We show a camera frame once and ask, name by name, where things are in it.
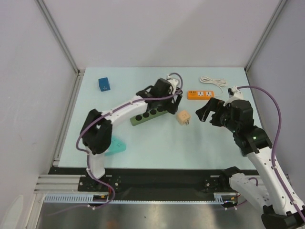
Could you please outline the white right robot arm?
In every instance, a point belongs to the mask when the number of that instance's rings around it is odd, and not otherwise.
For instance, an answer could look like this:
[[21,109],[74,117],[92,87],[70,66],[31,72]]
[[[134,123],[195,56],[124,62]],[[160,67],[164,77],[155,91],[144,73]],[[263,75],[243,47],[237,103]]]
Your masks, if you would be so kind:
[[278,162],[271,158],[272,143],[266,132],[254,125],[250,102],[238,99],[226,103],[211,98],[195,113],[204,122],[210,112],[213,113],[210,123],[232,132],[236,145],[254,165],[265,189],[252,183],[237,167],[222,171],[220,187],[224,191],[240,193],[261,213],[261,220],[267,229],[304,226],[305,204],[293,191]]

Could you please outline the teal triangular power strip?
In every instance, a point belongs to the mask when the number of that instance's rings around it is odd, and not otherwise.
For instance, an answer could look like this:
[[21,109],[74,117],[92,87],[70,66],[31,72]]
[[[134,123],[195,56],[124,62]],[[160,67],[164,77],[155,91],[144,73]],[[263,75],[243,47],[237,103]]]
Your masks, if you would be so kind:
[[107,151],[105,152],[106,156],[111,156],[126,150],[126,144],[116,136],[112,136],[111,144]]

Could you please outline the beige cube socket adapter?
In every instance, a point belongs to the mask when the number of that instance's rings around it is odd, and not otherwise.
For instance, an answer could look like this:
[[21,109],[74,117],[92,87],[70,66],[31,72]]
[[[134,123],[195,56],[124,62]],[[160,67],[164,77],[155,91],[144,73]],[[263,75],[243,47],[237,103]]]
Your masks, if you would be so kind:
[[189,125],[191,116],[186,110],[182,110],[177,114],[176,118],[180,125]]

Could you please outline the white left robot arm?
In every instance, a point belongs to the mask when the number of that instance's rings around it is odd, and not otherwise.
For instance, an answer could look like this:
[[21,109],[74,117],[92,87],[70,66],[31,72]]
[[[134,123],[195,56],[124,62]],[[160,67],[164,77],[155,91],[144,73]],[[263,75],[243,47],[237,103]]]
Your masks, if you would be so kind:
[[89,186],[99,191],[105,186],[105,152],[112,141],[112,131],[122,122],[151,110],[167,111],[175,114],[182,98],[182,78],[168,75],[160,78],[155,85],[140,90],[122,105],[108,111],[89,111],[77,139],[76,148],[87,154]]

